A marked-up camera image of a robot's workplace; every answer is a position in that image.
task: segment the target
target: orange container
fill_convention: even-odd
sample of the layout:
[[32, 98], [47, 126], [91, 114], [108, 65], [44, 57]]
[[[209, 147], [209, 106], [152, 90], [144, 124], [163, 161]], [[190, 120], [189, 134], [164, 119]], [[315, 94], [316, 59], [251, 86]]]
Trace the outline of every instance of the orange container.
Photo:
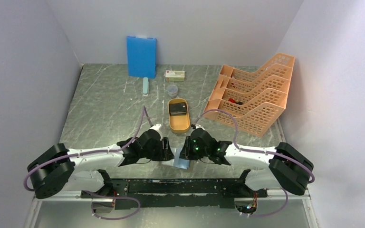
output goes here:
[[[181, 102], [184, 102], [187, 107], [187, 115], [170, 116], [170, 104], [176, 104]], [[174, 98], [169, 101], [168, 106], [169, 106], [169, 122], [171, 131], [173, 133], [187, 132], [191, 125], [187, 101], [182, 98]]]
[[[224, 110], [233, 115], [240, 130], [262, 137], [286, 109], [294, 61], [293, 56], [277, 53], [253, 73], [223, 65], [204, 112]], [[204, 116], [234, 127], [226, 114]]]

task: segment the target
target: clear plastic cup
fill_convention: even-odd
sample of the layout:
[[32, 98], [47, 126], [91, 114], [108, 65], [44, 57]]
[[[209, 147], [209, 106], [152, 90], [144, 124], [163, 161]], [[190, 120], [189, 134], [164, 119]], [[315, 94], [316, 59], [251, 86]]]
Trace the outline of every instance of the clear plastic cup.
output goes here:
[[171, 98], [176, 98], [177, 92], [178, 92], [178, 87], [176, 85], [171, 84], [167, 86], [167, 93]]

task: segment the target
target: white wall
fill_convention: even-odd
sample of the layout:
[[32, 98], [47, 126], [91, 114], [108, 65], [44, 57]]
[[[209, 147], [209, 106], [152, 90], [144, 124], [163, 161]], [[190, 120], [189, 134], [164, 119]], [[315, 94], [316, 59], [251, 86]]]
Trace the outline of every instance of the white wall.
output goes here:
[[48, 0], [82, 63], [127, 63], [126, 36], [157, 38], [161, 64], [271, 58], [303, 0]]
[[23, 226], [27, 165], [58, 142], [79, 73], [44, 0], [0, 0], [0, 228]]
[[320, 226], [365, 227], [365, 0], [304, 1], [278, 51], [298, 58], [282, 125]]

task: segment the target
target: marble countertop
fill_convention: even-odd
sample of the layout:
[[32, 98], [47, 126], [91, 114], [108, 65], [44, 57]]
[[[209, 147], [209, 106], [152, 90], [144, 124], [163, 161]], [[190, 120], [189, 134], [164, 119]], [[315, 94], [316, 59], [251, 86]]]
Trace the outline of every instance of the marble countertop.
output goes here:
[[[85, 64], [72, 99], [60, 142], [67, 148], [87, 149], [104, 147], [132, 137], [137, 130], [142, 106], [153, 124], [163, 124], [162, 133], [169, 137], [170, 146], [177, 148], [191, 133], [174, 134], [169, 127], [167, 103], [171, 99], [165, 88], [178, 86], [178, 96], [188, 102], [193, 122], [203, 112], [217, 80], [221, 66], [158, 65], [156, 78], [149, 79], [149, 95], [142, 96], [143, 79], [128, 76], [124, 64]], [[256, 67], [239, 67], [255, 71]], [[185, 70], [185, 81], [168, 82], [165, 70]], [[216, 140], [232, 140], [234, 128], [202, 118], [201, 124]], [[141, 133], [149, 128], [146, 119]], [[275, 123], [262, 138], [240, 132], [239, 144], [268, 147], [278, 145], [281, 132]], [[243, 165], [215, 165], [191, 162], [188, 170], [161, 165], [159, 162], [109, 167], [112, 178], [229, 178], [239, 177]]]

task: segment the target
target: cable clip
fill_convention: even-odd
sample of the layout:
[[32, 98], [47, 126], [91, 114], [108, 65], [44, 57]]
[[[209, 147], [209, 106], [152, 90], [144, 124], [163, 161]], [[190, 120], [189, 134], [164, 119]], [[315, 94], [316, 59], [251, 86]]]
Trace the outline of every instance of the cable clip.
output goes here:
[[112, 145], [107, 146], [107, 153], [110, 153], [111, 152], [111, 150], [114, 148], [114, 145], [115, 144], [112, 144]]
[[77, 150], [77, 158], [80, 158], [80, 153], [82, 152], [83, 150]]

